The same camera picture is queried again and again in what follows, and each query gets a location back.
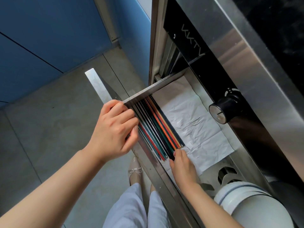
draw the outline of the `light blue pants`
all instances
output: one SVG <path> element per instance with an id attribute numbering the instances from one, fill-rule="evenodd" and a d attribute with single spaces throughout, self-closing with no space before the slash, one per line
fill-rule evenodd
<path id="1" fill-rule="evenodd" d="M 171 227 L 167 211 L 156 191 L 150 195 L 148 216 L 143 206 L 141 187 L 130 186 L 110 209 L 103 228 L 167 228 Z"/>

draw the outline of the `gray tile floor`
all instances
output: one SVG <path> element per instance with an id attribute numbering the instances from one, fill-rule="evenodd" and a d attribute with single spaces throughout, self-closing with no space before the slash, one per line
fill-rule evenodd
<path id="1" fill-rule="evenodd" d="M 122 99 L 145 88 L 116 47 L 0 110 L 0 215 L 89 141 L 102 107 L 84 74 L 90 68 Z M 127 170 L 132 157 L 129 152 L 98 172 L 65 221 L 66 228 L 102 227 L 108 211 L 129 186 Z M 147 207 L 151 182 L 143 175 Z"/>

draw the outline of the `dial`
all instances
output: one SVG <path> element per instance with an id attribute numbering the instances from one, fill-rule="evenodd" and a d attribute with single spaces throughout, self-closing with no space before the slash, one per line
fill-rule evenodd
<path id="1" fill-rule="evenodd" d="M 240 99 L 236 95 L 227 95 L 211 104 L 209 112 L 218 123 L 225 124 L 241 114 Z"/>

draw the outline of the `stainless steel drawer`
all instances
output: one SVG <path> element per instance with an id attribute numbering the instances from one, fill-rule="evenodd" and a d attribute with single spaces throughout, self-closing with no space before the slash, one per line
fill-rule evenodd
<path id="1" fill-rule="evenodd" d="M 86 76 L 92 83 L 103 103 L 106 103 L 111 99 L 119 99 L 112 88 L 99 78 L 94 69 L 87 71 Z M 209 105 L 212 104 L 213 101 L 189 68 L 159 80 L 146 89 L 124 100 L 123 103 L 130 108 L 135 103 L 138 103 L 140 100 L 158 91 L 169 83 L 179 79 L 181 76 L 185 76 L 189 84 L 192 86 L 192 89 L 200 97 L 203 105 L 208 110 Z M 241 144 L 229 124 L 218 125 L 235 151 L 203 172 L 200 176 L 202 188 L 211 197 L 214 197 L 219 189 L 229 182 L 244 180 L 255 183 L 272 193 L 265 177 Z M 171 215 L 171 220 L 174 225 L 177 227 L 203 226 L 196 212 L 171 181 L 169 175 L 166 173 L 159 160 L 155 157 L 153 151 L 150 150 L 141 134 L 139 134 L 139 142 L 134 146 L 133 152 L 138 157 L 142 168 L 145 170 L 151 182 L 159 192 L 165 207 Z"/>

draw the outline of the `white paper towel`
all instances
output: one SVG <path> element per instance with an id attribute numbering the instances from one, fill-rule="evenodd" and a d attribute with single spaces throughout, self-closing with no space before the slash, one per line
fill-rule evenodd
<path id="1" fill-rule="evenodd" d="M 234 151 L 184 76 L 152 96 L 185 143 L 199 176 Z"/>

